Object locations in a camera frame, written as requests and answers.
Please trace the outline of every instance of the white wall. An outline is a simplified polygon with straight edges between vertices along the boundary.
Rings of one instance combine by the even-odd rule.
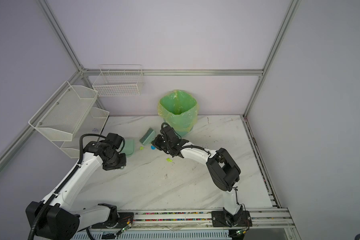
[[[360,0],[303,0],[249,114],[303,240],[360,233]]]
[[[0,0],[0,153],[75,72],[34,0]],[[26,239],[25,208],[40,201],[73,166],[39,133],[0,178],[0,239]]]
[[[262,69],[290,0],[50,0],[86,68]]]
[[[0,0],[0,154],[74,72],[34,0]]]
[[[140,96],[100,100],[110,115],[157,115],[160,98],[181,89],[197,100],[199,114],[243,114],[257,80],[257,76],[146,76]]]

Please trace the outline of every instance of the green trash bin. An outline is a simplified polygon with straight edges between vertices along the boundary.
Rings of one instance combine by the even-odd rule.
[[[174,90],[160,99],[158,115],[183,137],[197,122],[199,104],[189,93]]]

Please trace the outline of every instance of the brush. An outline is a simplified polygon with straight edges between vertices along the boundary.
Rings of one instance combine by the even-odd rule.
[[[141,144],[144,146],[152,142],[152,140],[155,138],[156,132],[150,127],[148,131],[144,134],[142,138],[140,138]]]

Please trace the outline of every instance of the mesh shelf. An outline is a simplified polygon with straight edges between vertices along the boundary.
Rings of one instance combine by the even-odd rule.
[[[76,136],[72,141],[65,141],[61,146],[58,146],[63,152],[65,152],[70,158],[79,157],[79,139],[83,134],[95,133],[100,134],[109,116],[109,112],[100,108],[91,108],[89,114],[85,118],[81,127],[77,131]],[[98,137],[88,136],[83,139],[83,146],[86,146],[88,142],[97,141]]]
[[[49,141],[72,141],[96,98],[96,90],[69,85],[40,121],[29,124]]]
[[[93,89],[101,97],[137,96],[144,86],[141,65],[99,65]]]

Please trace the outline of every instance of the marble surface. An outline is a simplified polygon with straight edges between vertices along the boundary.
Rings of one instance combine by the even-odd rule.
[[[149,127],[158,134],[162,122],[159,116],[109,117],[102,134],[134,138],[135,152],[123,170],[97,169],[72,210],[99,203],[120,210],[222,208],[222,191],[214,185],[206,165],[152,150],[150,144],[140,150],[139,139]],[[225,148],[241,169],[239,202],[246,208],[272,207],[240,116],[199,116],[184,139],[208,149]]]

